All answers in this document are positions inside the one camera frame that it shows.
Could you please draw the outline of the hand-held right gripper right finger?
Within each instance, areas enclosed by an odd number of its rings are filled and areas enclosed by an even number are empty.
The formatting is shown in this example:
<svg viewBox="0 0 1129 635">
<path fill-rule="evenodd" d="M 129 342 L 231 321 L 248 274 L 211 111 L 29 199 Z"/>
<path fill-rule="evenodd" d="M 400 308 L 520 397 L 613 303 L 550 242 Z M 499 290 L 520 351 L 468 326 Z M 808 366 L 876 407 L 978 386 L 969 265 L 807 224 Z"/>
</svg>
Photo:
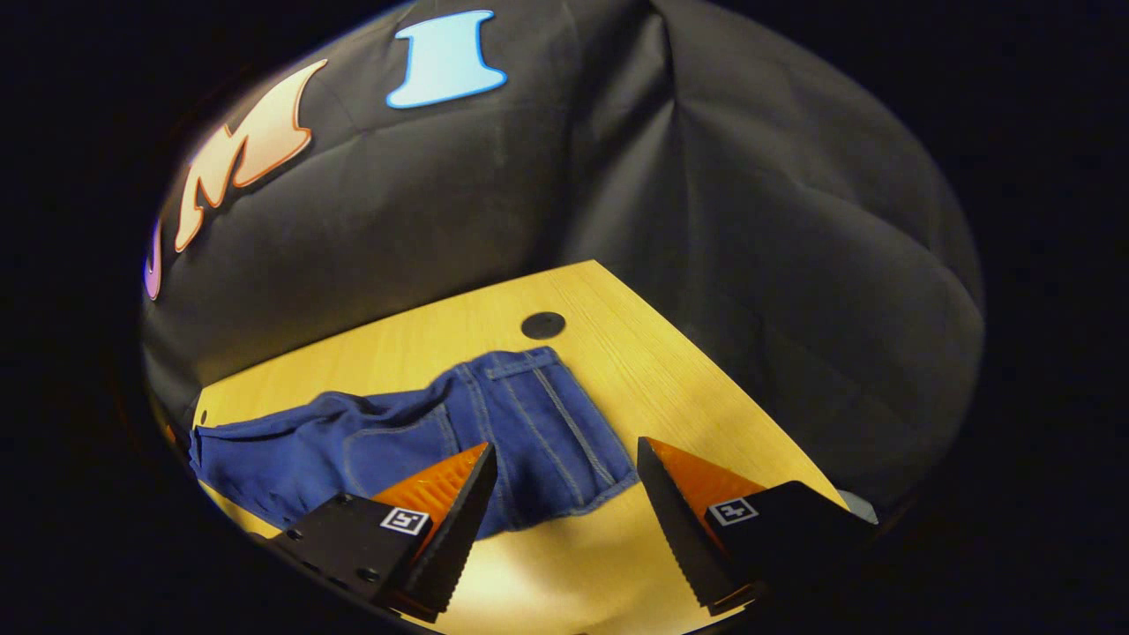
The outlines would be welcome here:
<svg viewBox="0 0 1129 635">
<path fill-rule="evenodd" d="M 719 616 L 831 586 L 879 528 L 805 482 L 759 485 L 653 437 L 637 471 L 698 603 Z"/>
</svg>

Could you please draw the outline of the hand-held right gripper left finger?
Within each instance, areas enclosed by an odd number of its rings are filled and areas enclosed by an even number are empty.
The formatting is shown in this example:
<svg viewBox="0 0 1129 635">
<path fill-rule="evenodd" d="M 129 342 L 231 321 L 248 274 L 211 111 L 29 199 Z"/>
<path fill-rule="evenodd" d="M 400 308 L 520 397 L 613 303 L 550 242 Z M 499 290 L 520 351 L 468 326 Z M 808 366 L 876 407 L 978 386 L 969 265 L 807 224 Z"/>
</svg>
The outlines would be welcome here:
<svg viewBox="0 0 1129 635">
<path fill-rule="evenodd" d="M 266 550 L 339 594 L 434 624 L 460 584 L 496 479 L 496 447 L 480 443 L 370 498 L 332 496 L 266 539 Z"/>
</svg>

